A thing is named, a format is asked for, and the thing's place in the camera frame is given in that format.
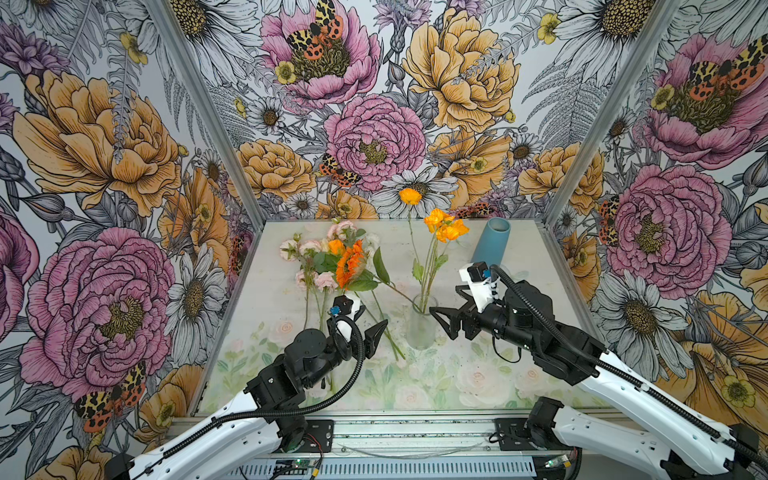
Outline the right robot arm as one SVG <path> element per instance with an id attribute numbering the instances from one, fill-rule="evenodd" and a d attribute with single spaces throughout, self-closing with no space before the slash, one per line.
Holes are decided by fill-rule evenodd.
<path id="1" fill-rule="evenodd" d="M 488 283 L 456 291 L 461 307 L 430 310 L 450 339 L 485 332 L 525 350 L 544 373 L 606 401 L 636 425 L 541 397 L 516 437 L 541 449 L 592 451 L 654 479 L 751 479 L 753 467 L 767 469 L 754 430 L 710 419 L 642 379 L 599 340 L 557 321 L 551 299 L 528 282 L 512 283 L 502 295 Z"/>

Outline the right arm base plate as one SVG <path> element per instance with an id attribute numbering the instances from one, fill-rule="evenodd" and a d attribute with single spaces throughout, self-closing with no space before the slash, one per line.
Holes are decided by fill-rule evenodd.
<path id="1" fill-rule="evenodd" d="M 488 437 L 501 451 L 570 451 L 554 433 L 554 423 L 542 423 L 527 418 L 504 417 L 494 420 L 494 431 Z"/>

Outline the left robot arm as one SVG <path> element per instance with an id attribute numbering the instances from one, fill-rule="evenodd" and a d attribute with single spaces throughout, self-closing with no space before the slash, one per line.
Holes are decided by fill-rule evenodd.
<path id="1" fill-rule="evenodd" d="M 165 445 L 108 461 L 108 479 L 217 479 L 261 454 L 293 448 L 304 437 L 307 417 L 343 398 L 371 358 L 387 321 L 360 330 L 347 316 L 332 317 L 329 331 L 301 331 L 243 391 L 214 414 Z M 354 360 L 347 382 L 333 395 L 305 405 L 307 390 L 342 363 Z"/>

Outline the clear ribbed glass vase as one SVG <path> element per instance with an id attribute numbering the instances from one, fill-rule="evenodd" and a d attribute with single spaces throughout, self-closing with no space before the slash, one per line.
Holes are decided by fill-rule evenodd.
<path id="1" fill-rule="evenodd" d="M 407 317 L 406 340 L 416 350 L 426 350 L 436 338 L 437 323 L 430 314 L 431 307 L 437 307 L 438 301 L 432 296 L 416 295 Z"/>

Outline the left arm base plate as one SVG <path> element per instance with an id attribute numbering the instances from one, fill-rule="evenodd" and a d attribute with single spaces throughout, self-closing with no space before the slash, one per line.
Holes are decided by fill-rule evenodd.
<path id="1" fill-rule="evenodd" d="M 306 419 L 291 427 L 281 443 L 284 453 L 326 454 L 332 451 L 335 422 L 330 419 Z"/>

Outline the yellow orange poppy stem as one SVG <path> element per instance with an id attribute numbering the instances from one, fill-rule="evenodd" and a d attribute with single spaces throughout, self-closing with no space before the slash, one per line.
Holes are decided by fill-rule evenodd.
<path id="1" fill-rule="evenodd" d="M 430 240 L 425 253 L 421 255 L 416 248 L 411 214 L 408 214 L 410 241 L 414 253 L 412 276 L 418 281 L 420 288 L 413 303 L 417 312 L 426 315 L 430 308 L 431 289 L 437 273 L 448 261 L 448 245 L 468 234 L 470 229 L 463 219 L 440 208 L 431 210 L 423 219 L 423 223 L 428 229 Z"/>

